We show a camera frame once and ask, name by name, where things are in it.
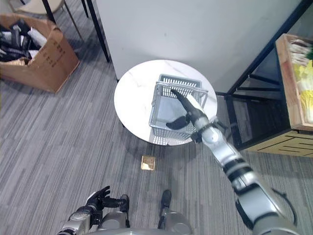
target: table leg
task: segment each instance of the table leg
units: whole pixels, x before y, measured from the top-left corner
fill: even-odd
[[[84,11],[85,11],[87,18],[89,18],[85,0],[82,0],[82,5],[83,5],[83,8],[84,8]]]
[[[99,39],[100,45],[101,45],[102,50],[104,52],[104,55],[105,55],[105,57],[107,59],[107,62],[110,62],[110,58],[109,58],[109,55],[108,55],[108,52],[107,52],[106,45],[104,43],[104,39],[103,39],[101,30],[100,30],[100,26],[99,26],[99,22],[97,20],[96,13],[95,13],[93,5],[92,5],[92,1],[91,0],[87,0],[87,4],[88,4],[88,8],[89,8],[89,11],[90,11],[90,14],[91,14],[91,18],[92,18],[94,27],[95,27],[97,35],[98,35],[98,39]]]
[[[48,19],[55,23],[55,19],[53,17],[53,14],[52,14],[50,5],[48,3],[48,0],[42,0],[42,1],[43,1],[44,6],[45,6],[45,11],[47,12]]]

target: chair leg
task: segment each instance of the chair leg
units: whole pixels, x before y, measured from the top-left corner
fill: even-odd
[[[64,1],[64,6],[65,6],[65,8],[67,9],[67,12],[68,12],[68,14],[69,14],[69,16],[70,16],[70,18],[71,18],[71,20],[72,20],[72,22],[73,22],[75,28],[76,28],[76,31],[77,31],[79,37],[81,38],[81,40],[84,40],[83,37],[82,37],[82,35],[80,34],[79,30],[78,30],[78,27],[77,27],[77,25],[76,25],[76,23],[75,23],[75,21],[74,21],[74,19],[73,19],[73,16],[72,16],[71,12],[69,11],[69,8],[68,8],[68,6],[67,6],[66,1]]]
[[[83,5],[83,8],[84,8],[84,11],[85,11],[87,18],[89,18],[85,0],[82,0],[82,5]]]

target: gray plastic basket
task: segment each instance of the gray plastic basket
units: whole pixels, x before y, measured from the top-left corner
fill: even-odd
[[[186,115],[185,109],[176,95],[171,93],[171,89],[177,90],[183,96],[191,94],[202,107],[206,102],[208,91],[201,88],[200,81],[165,74],[161,74],[159,81],[156,82],[149,120],[153,134],[163,138],[185,140],[196,131],[192,123],[179,130],[171,130],[166,126],[167,122]]]

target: chair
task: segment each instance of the chair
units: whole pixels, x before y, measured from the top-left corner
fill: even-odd
[[[10,1],[11,0],[9,0],[9,4],[10,4],[11,8],[17,13],[25,12],[25,13],[31,13],[31,14],[37,14],[37,15],[46,15],[47,14],[42,0],[30,0],[28,3],[26,3],[25,5],[18,7],[18,8],[14,8],[11,5]],[[63,5],[65,6],[65,8],[67,9],[67,12],[68,12],[68,14],[69,14],[74,26],[75,26],[75,29],[76,29],[79,37],[82,40],[84,40],[82,35],[80,34],[79,30],[78,30],[78,27],[77,27],[77,25],[73,19],[71,12],[69,11],[69,8],[68,8],[65,0],[48,0],[48,2],[50,5],[50,8],[51,8],[51,11],[53,13],[56,12],[57,10],[59,10]]]

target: wooden crate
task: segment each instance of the wooden crate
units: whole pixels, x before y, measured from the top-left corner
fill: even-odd
[[[289,131],[250,148],[249,151],[313,157],[313,136]]]
[[[313,44],[313,39],[310,40],[290,34],[283,34],[276,41],[276,49],[283,78],[289,121],[292,129],[313,131],[313,124],[306,123],[303,117],[300,94],[296,83],[293,65],[291,63],[291,53],[288,45],[290,41],[295,39],[301,39]]]

